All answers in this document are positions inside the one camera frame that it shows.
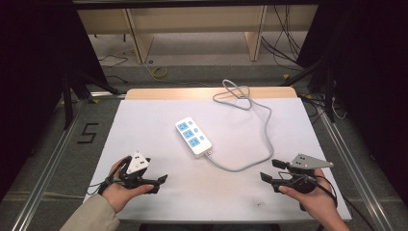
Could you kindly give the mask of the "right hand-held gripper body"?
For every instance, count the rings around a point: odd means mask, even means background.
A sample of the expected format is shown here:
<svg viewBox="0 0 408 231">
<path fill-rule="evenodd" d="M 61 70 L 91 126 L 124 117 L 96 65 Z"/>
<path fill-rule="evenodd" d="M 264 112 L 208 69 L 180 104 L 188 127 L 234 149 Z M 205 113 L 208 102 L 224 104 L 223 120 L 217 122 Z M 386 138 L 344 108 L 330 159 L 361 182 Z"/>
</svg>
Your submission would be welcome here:
<svg viewBox="0 0 408 231">
<path fill-rule="evenodd" d="M 291 162 L 287 164 L 287 173 L 291 179 L 272 179 L 271 185 L 279 193 L 279 187 L 285 186 L 300 193 L 310 193 L 315 189 L 313 181 L 316 180 L 315 170 L 318 168 L 333 167 L 332 162 L 327 162 L 305 154 L 298 154 Z"/>
</svg>

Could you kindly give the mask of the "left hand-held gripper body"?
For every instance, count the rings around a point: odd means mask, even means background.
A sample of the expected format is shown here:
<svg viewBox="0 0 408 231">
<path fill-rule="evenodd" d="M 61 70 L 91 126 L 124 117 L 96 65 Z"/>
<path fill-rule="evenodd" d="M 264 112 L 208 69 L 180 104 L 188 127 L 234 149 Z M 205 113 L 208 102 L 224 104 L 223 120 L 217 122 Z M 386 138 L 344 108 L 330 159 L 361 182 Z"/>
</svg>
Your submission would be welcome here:
<svg viewBox="0 0 408 231">
<path fill-rule="evenodd" d="M 119 173 L 121 184 L 126 189 L 134 189 L 141 185 L 153 185 L 154 189 L 149 193 L 157 193 L 160 185 L 157 180 L 144 179 L 143 175 L 147 171 L 149 163 L 139 151 L 125 159 L 125 164 Z"/>
</svg>

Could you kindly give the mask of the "person's right hand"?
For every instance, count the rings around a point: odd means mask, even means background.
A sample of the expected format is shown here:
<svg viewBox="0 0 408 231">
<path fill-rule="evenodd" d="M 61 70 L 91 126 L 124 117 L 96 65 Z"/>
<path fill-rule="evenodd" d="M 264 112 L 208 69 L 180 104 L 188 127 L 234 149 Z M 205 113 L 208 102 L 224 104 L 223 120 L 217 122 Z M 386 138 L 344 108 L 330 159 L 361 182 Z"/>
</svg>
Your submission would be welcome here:
<svg viewBox="0 0 408 231">
<path fill-rule="evenodd" d="M 297 200 L 306 209 L 306 212 L 325 228 L 328 227 L 330 221 L 339 218 L 335 202 L 329 194 L 320 188 L 315 188 L 309 193 L 301 193 L 295 189 L 280 186 L 279 191 Z"/>
</svg>

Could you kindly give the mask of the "person's left hand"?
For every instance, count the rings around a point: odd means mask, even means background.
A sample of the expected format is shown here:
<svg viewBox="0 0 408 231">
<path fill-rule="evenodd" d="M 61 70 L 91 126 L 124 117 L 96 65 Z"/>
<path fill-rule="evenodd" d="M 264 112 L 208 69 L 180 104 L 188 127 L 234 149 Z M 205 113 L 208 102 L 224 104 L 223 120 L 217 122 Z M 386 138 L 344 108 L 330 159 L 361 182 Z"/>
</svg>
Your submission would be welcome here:
<svg viewBox="0 0 408 231">
<path fill-rule="evenodd" d="M 102 192 L 102 196 L 109 202 L 117 214 L 134 197 L 149 193 L 153 189 L 153 185 L 141 185 L 134 189 L 126 189 L 118 183 L 112 183 Z"/>
</svg>

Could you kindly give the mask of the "white table mat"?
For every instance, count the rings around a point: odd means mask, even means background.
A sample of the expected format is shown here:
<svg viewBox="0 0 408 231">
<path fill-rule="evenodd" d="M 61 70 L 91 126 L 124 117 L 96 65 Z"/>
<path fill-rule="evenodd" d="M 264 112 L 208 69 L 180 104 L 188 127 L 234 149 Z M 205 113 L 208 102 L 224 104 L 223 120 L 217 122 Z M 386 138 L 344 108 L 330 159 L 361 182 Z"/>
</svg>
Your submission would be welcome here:
<svg viewBox="0 0 408 231">
<path fill-rule="evenodd" d="M 175 128 L 191 117 L 213 145 L 195 158 Z M 168 175 L 156 194 L 132 199 L 122 220 L 146 223 L 255 223 L 309 219 L 297 201 L 260 177 L 278 170 L 273 159 L 297 154 L 322 159 L 315 131 L 298 98 L 244 100 L 123 100 L 92 181 L 99 183 L 117 160 L 139 151 L 151 158 L 147 179 Z"/>
</svg>

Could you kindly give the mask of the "white power strip blue sockets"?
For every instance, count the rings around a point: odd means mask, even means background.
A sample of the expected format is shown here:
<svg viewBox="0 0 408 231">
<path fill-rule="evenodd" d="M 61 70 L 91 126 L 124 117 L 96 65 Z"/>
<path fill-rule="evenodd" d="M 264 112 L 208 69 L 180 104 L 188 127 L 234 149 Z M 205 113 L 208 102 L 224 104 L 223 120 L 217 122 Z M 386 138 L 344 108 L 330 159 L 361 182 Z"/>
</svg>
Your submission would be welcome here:
<svg viewBox="0 0 408 231">
<path fill-rule="evenodd" d="M 175 128 L 195 158 L 212 154 L 212 143 L 191 117 L 176 122 Z"/>
</svg>

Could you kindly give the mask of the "wooden table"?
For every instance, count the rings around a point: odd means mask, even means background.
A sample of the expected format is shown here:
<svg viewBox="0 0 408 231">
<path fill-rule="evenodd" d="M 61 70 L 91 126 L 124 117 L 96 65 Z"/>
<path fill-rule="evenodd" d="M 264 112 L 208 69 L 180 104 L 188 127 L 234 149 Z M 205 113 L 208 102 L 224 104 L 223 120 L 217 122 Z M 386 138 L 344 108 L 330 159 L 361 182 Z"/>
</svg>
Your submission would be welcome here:
<svg viewBox="0 0 408 231">
<path fill-rule="evenodd" d="M 126 100 L 183 100 L 211 99 L 215 94 L 225 92 L 225 88 L 173 88 L 173 89 L 131 89 Z M 250 87 L 252 98 L 296 98 L 291 87 Z"/>
</svg>

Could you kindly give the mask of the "black metal stand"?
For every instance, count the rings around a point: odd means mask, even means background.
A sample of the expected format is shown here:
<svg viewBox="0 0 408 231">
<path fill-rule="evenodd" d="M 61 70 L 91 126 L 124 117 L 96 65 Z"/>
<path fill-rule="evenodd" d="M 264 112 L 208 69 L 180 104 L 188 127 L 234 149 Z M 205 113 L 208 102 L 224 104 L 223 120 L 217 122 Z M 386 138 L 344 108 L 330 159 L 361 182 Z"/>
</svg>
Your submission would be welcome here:
<svg viewBox="0 0 408 231">
<path fill-rule="evenodd" d="M 324 111 L 329 120 L 334 122 L 334 78 L 333 69 L 331 68 L 331 62 L 328 57 L 322 56 L 314 64 L 282 83 L 281 87 L 289 87 L 308 76 L 311 76 L 311 80 L 308 85 L 310 92 L 316 92 L 317 90 L 324 89 Z"/>
<path fill-rule="evenodd" d="M 79 99 L 89 99 L 90 91 L 87 84 L 92 84 L 113 95 L 125 94 L 125 91 L 113 88 L 108 84 L 107 77 L 99 62 L 93 64 L 69 63 L 65 68 L 62 83 L 65 115 L 64 129 L 70 126 L 74 118 L 72 92 L 74 92 Z"/>
</svg>

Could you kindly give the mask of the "black curtain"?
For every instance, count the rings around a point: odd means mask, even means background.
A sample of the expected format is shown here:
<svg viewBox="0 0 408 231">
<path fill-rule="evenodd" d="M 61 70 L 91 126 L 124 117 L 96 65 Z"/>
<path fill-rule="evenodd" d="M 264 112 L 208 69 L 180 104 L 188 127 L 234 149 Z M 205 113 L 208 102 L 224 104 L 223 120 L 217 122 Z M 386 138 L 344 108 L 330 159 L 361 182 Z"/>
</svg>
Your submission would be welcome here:
<svg viewBox="0 0 408 231">
<path fill-rule="evenodd" d="M 317 1 L 298 62 L 316 62 L 348 17 L 330 52 L 335 93 L 408 206 L 408 0 Z"/>
<path fill-rule="evenodd" d="M 73 0 L 0 0 L 0 202 L 77 71 L 107 82 Z"/>
</svg>

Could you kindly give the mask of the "light wooden desk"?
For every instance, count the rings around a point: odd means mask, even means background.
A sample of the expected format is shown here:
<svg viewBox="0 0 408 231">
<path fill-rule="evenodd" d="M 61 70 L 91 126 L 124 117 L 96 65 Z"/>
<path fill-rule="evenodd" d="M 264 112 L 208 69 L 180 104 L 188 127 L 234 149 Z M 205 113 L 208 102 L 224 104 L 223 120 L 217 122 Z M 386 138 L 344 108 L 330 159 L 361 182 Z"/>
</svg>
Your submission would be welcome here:
<svg viewBox="0 0 408 231">
<path fill-rule="evenodd" d="M 80 10 L 90 35 L 128 34 L 139 63 L 143 64 L 156 34 L 243 32 L 252 62 L 258 60 L 261 34 L 278 31 L 289 18 L 292 31 L 308 31 L 316 5 L 184 7 L 114 10 Z"/>
</svg>

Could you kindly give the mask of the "aluminium floor rail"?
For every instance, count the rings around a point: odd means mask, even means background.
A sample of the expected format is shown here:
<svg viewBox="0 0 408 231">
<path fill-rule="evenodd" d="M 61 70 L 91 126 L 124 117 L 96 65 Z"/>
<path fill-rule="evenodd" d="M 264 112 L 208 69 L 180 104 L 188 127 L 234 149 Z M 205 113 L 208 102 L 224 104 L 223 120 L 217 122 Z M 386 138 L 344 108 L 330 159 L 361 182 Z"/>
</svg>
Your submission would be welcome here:
<svg viewBox="0 0 408 231">
<path fill-rule="evenodd" d="M 74 130 L 78 125 L 78 120 L 84 112 L 86 105 L 90 100 L 94 99 L 124 99 L 125 94 L 112 94 L 107 91 L 93 92 L 88 99 L 80 99 L 74 107 L 74 116 L 70 123 L 63 130 L 61 137 L 58 140 L 50 158 L 39 176 L 34 188 L 29 193 L 28 198 L 18 213 L 11 231 L 26 231 L 34 217 L 38 205 L 49 186 L 49 183 L 55 173 L 63 154 L 68 146 L 68 143 L 73 135 Z"/>
<path fill-rule="evenodd" d="M 362 197 L 375 227 L 378 231 L 394 231 L 391 220 L 386 216 L 386 212 L 380 200 L 370 187 L 370 184 L 366 180 L 363 171 L 358 167 L 357 162 L 354 160 L 352 153 L 346 145 L 337 125 L 331 122 L 330 118 L 326 115 L 323 109 L 317 108 L 317 111 L 320 113 L 319 118 L 322 120 L 322 123 L 328 131 L 328 134 L 335 144 L 358 193 Z"/>
</svg>

